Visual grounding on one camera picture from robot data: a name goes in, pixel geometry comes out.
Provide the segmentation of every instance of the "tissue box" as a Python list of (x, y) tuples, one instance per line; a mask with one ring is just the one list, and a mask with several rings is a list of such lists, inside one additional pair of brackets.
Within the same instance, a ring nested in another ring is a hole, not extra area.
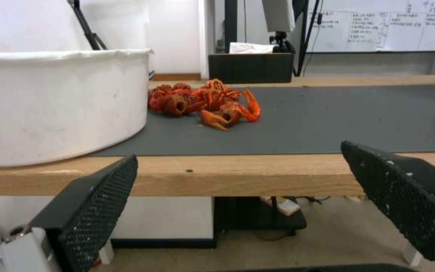
[(293, 55), (270, 54), (211, 54), (209, 78), (226, 84), (287, 83), (292, 80)]

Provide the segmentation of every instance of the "crayfish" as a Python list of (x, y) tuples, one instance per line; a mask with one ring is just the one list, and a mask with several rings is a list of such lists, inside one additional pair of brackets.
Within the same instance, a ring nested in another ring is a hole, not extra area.
[[(247, 107), (237, 102), (241, 95)], [(155, 112), (172, 116), (199, 111), (204, 124), (224, 131), (242, 117), (255, 122), (261, 116), (261, 107), (251, 91), (231, 89), (219, 79), (209, 80), (195, 91), (185, 83), (160, 85), (150, 91), (148, 105)]]

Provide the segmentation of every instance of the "black cable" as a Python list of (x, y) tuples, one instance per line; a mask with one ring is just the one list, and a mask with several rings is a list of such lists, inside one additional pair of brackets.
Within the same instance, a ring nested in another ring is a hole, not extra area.
[[(304, 7), (303, 10), (303, 19), (306, 18), (305, 14), (308, 13), (308, 6), (309, 6), (309, 0), (306, 1), (306, 8)], [(302, 26), (302, 31), (305, 30), (306, 34), (303, 35), (302, 34), (302, 43), (300, 44), (300, 55), (299, 55), (299, 59), (298, 59), (298, 69), (297, 71), (293, 71), (293, 74), (295, 76), (300, 76), (303, 70), (303, 64), (304, 64), (304, 60), (305, 60), (305, 56), (307, 54), (307, 50), (308, 50), (308, 44), (310, 41), (310, 36), (311, 36), (311, 31), (313, 29), (313, 23), (315, 22), (315, 17), (316, 17), (316, 12), (318, 11), (318, 5), (320, 5), (320, 0), (315, 0), (315, 4), (313, 5), (313, 12), (311, 14), (311, 19), (310, 19), (310, 23), (308, 24), (308, 30), (306, 30), (307, 26), (307, 22), (304, 20), (302, 22), (303, 25)]]
[(247, 43), (247, 27), (246, 27), (246, 0), (243, 1), (245, 8), (245, 43)]
[(307, 199), (310, 203), (318, 203), (320, 205), (322, 205), (322, 202), (331, 198), (331, 196), (327, 196), (326, 198), (316, 198), (314, 196), (298, 196), (297, 198), (305, 198)]
[(281, 240), (281, 239), (283, 239), (283, 238), (285, 238), (287, 236), (291, 236), (289, 230), (287, 230), (285, 234), (280, 235), (280, 236), (276, 236), (276, 237), (273, 237), (273, 238), (266, 238), (266, 237), (263, 237), (263, 236), (259, 236), (257, 230), (254, 231), (254, 235), (258, 239), (263, 240), (263, 241), (278, 241), (278, 240)]
[(321, 17), (322, 17), (321, 10), (323, 9), (323, 2), (324, 2), (324, 0), (321, 0), (320, 11), (318, 12), (319, 15), (318, 15), (317, 23), (316, 23), (316, 25), (318, 26), (318, 29), (316, 30), (316, 36), (315, 36), (315, 38), (313, 40), (313, 44), (311, 45), (311, 52), (310, 52), (309, 60), (307, 61), (307, 64), (305, 64), (305, 67), (303, 68), (303, 76), (305, 76), (305, 72), (307, 71), (307, 67), (310, 64), (311, 59), (313, 57), (313, 53), (314, 53), (314, 50), (315, 50), (316, 39), (318, 38), (318, 34), (320, 33)]

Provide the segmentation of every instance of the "cooked crayfish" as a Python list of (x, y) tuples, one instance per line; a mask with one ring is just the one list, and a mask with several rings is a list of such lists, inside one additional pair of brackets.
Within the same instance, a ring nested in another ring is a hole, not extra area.
[(257, 121), (261, 116), (261, 107), (251, 91), (246, 89), (243, 91), (243, 94), (246, 99), (247, 108), (241, 103), (227, 100), (219, 107), (219, 110), (214, 113), (201, 110), (202, 122), (226, 131), (228, 130), (227, 127), (236, 124), (241, 117), (246, 118), (249, 122)]
[(160, 85), (149, 93), (148, 106), (155, 112), (162, 112), (173, 116), (190, 114), (200, 110), (203, 101), (196, 101), (192, 95), (192, 88), (185, 83)]
[(219, 79), (209, 80), (195, 91), (185, 83), (160, 85), (150, 91), (148, 105), (153, 111), (173, 116), (200, 110), (203, 123), (226, 131), (241, 117), (255, 122), (261, 116), (261, 107), (253, 93), (248, 89), (243, 91), (247, 107), (237, 102), (241, 94)]

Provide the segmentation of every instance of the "beige floor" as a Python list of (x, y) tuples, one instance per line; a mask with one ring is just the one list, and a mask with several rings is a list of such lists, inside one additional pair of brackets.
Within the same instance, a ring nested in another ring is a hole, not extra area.
[[(226, 271), (354, 263), (406, 265), (406, 240), (371, 201), (331, 198), (323, 205), (303, 205), (308, 227), (297, 236), (261, 241), (253, 232), (219, 236), (216, 249), (121, 249), (113, 263), (95, 272)], [(435, 272), (423, 260), (416, 270)]]

